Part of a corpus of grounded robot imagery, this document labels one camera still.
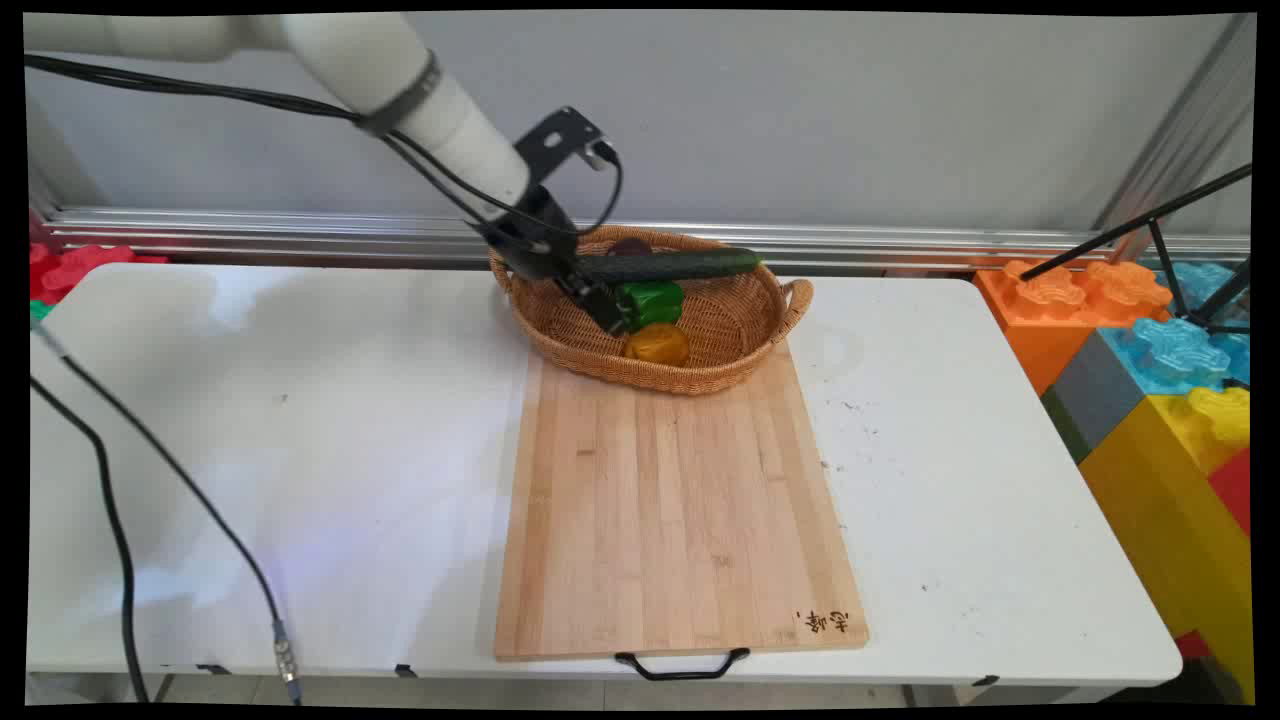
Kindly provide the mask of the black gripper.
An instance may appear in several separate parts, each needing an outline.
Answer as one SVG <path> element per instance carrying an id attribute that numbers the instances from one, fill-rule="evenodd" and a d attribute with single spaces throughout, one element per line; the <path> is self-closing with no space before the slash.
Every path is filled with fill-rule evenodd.
<path id="1" fill-rule="evenodd" d="M 634 283 L 603 284 L 579 264 L 579 228 L 543 186 L 534 186 L 513 211 L 479 224 L 499 259 L 526 281 L 550 279 L 607 334 L 636 331 Z"/>

